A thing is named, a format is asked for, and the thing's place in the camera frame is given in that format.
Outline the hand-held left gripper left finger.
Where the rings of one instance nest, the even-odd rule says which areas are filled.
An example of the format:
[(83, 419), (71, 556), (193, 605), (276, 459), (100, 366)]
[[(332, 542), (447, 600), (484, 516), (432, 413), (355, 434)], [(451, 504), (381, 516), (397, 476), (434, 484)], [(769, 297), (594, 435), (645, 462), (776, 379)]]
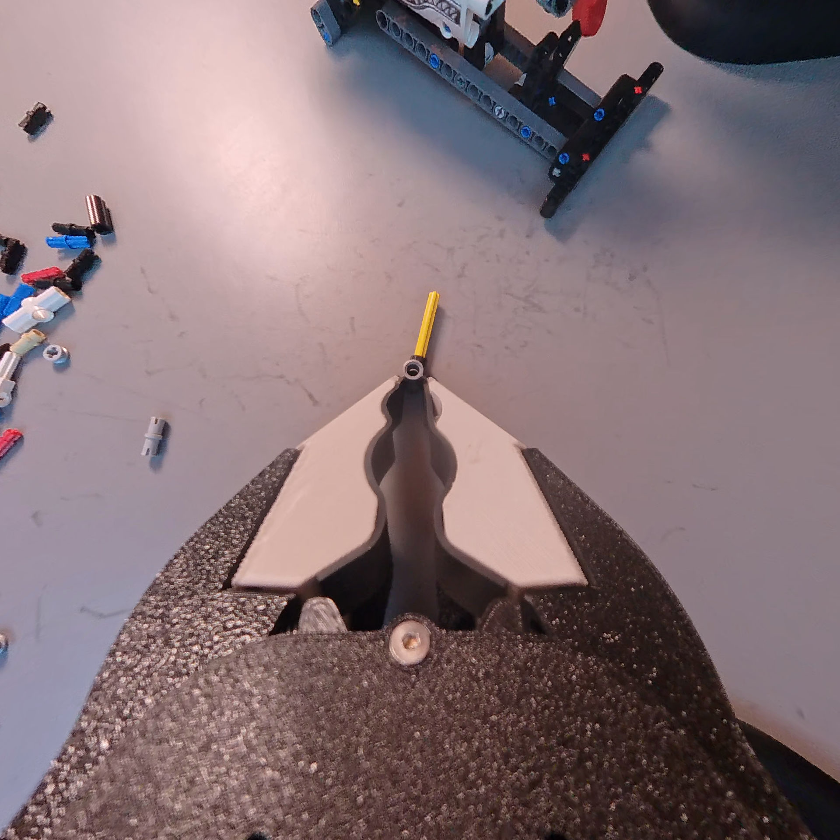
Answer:
[(298, 457), (256, 531), (234, 587), (299, 592), (371, 548), (385, 524), (382, 480), (395, 462), (388, 379), (299, 445)]

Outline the yellow axle rod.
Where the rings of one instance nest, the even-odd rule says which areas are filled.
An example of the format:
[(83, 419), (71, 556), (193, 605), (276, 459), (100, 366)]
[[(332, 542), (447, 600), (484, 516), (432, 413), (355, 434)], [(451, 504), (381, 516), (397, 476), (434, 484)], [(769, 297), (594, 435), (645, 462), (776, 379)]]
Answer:
[(427, 296), (421, 327), (417, 336), (415, 351), (413, 357), (419, 360), (427, 357), (427, 351), (430, 344), (432, 331), (434, 328), (434, 321), (439, 303), (439, 293), (435, 290), (430, 291)]

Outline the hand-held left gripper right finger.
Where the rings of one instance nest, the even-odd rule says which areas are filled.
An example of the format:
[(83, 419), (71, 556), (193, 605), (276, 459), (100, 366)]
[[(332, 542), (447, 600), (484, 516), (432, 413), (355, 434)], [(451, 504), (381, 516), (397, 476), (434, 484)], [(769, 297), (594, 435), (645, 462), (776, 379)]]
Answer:
[(427, 393), (445, 549), (516, 593), (587, 586), (523, 444), (437, 380)]

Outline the brick-built truck model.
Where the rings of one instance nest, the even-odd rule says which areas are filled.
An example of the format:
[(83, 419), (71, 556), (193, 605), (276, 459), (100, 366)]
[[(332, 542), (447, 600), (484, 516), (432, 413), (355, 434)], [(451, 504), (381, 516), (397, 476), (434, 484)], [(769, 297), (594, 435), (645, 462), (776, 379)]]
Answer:
[(373, 8), (381, 31), (550, 162), (540, 214), (551, 219), (664, 68), (655, 61), (638, 78), (621, 75), (599, 96), (565, 65), (599, 30), (606, 2), (539, 5), (571, 21), (536, 44), (506, 22), (503, 1), (317, 1), (310, 13), (335, 46)]

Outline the pile of small brick pieces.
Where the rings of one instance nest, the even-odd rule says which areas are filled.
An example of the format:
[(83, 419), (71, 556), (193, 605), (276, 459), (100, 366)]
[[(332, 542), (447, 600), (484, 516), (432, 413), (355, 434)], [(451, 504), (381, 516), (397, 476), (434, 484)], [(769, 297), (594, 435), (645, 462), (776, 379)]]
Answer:
[(2, 343), (1, 407), (9, 408), (17, 387), (17, 372), (23, 359), (34, 351), (42, 353), (53, 365), (69, 361), (69, 351), (62, 345), (48, 343), (44, 327), (71, 304), (92, 271), (100, 265), (96, 252), (97, 238), (114, 232), (112, 214), (97, 194), (86, 196), (86, 225), (54, 223), (54, 234), (45, 239), (49, 248), (73, 253), (65, 267), (49, 266), (20, 276), (14, 291), (1, 296), (2, 329), (12, 332), (15, 340)]

